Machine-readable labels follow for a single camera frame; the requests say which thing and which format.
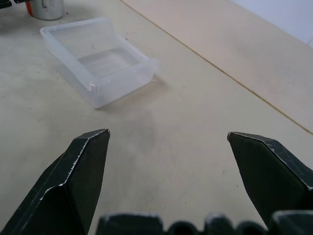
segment table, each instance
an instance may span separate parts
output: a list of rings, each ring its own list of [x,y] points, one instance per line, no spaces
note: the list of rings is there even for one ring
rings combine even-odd
[[[313,48],[233,3],[238,0],[121,1],[313,133]]]
[[[31,18],[23,4],[0,11],[0,228],[71,140],[100,128],[111,139],[89,234],[102,214],[126,211],[157,213],[165,228],[187,219],[201,229],[209,212],[261,223],[229,131],[277,139],[313,167],[311,134],[123,3],[65,5],[68,14],[51,22]],[[160,69],[147,87],[95,110],[54,70],[39,30],[104,16]]]

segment metal can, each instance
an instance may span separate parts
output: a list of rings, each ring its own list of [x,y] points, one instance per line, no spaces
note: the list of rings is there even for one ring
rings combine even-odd
[[[31,16],[41,20],[56,20],[64,14],[63,0],[30,0],[26,6]]]

